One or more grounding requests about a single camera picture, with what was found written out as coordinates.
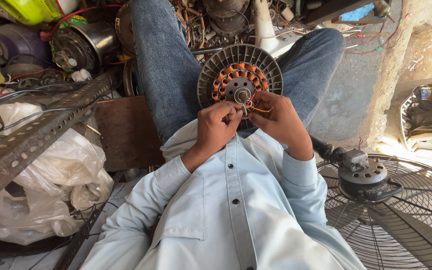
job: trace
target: jeans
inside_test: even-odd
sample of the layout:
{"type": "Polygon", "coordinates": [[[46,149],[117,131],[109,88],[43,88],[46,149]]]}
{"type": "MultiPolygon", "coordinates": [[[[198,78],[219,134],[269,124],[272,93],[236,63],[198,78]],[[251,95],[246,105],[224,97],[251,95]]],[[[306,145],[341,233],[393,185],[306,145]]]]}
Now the jeans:
{"type": "MultiPolygon", "coordinates": [[[[162,143],[197,118],[201,66],[168,0],[132,0],[131,21],[138,68],[149,111],[162,143]]],[[[290,98],[304,126],[316,113],[345,49],[343,35],[323,28],[305,34],[277,59],[283,95],[290,98]]],[[[256,129],[238,131],[246,138],[256,129]]]]}

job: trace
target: light blue shirt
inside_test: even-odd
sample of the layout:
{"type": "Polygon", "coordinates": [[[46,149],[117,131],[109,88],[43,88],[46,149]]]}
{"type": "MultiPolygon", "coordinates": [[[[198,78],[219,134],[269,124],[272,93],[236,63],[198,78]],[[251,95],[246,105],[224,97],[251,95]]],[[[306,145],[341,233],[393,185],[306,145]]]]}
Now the light blue shirt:
{"type": "Polygon", "coordinates": [[[181,155],[196,131],[194,120],[161,147],[166,163],[107,219],[81,270],[365,269],[326,225],[314,157],[296,160],[258,130],[191,174],[181,155]]]}

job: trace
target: person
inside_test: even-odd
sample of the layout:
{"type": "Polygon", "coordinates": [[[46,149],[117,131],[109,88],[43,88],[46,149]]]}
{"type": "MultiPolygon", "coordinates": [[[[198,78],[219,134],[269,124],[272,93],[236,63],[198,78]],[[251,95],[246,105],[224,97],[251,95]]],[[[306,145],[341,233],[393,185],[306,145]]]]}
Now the person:
{"type": "Polygon", "coordinates": [[[236,132],[241,105],[200,109],[201,66],[171,3],[132,0],[131,11],[166,163],[107,218],[81,270],[365,269],[326,225],[327,185],[305,129],[342,58],[342,34],[320,29],[299,39],[278,59],[283,95],[254,96],[274,109],[250,113],[258,129],[236,132]]]}

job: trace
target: fan motor housing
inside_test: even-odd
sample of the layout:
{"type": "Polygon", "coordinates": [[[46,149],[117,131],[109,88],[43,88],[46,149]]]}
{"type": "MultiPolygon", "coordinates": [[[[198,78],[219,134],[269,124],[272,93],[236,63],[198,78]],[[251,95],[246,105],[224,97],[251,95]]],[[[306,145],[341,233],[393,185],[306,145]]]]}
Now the fan motor housing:
{"type": "Polygon", "coordinates": [[[378,160],[369,159],[368,166],[357,171],[340,166],[338,175],[341,190],[353,199],[371,200],[388,190],[388,171],[378,160]]]}

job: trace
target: fan motor cover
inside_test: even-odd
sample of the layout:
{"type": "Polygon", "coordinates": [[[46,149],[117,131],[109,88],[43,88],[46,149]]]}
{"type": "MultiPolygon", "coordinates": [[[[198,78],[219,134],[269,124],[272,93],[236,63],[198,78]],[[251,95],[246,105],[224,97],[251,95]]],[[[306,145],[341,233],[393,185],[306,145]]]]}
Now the fan motor cover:
{"type": "MultiPolygon", "coordinates": [[[[198,79],[198,101],[202,109],[219,101],[238,101],[238,94],[252,96],[258,91],[281,95],[283,75],[274,58],[254,45],[235,44],[214,53],[205,62],[198,79]]],[[[243,115],[237,129],[254,127],[243,115]]]]}
{"type": "Polygon", "coordinates": [[[350,198],[358,198],[365,194],[367,197],[376,197],[388,190],[388,171],[379,161],[368,160],[369,167],[358,171],[340,166],[338,175],[342,191],[350,198]]]}

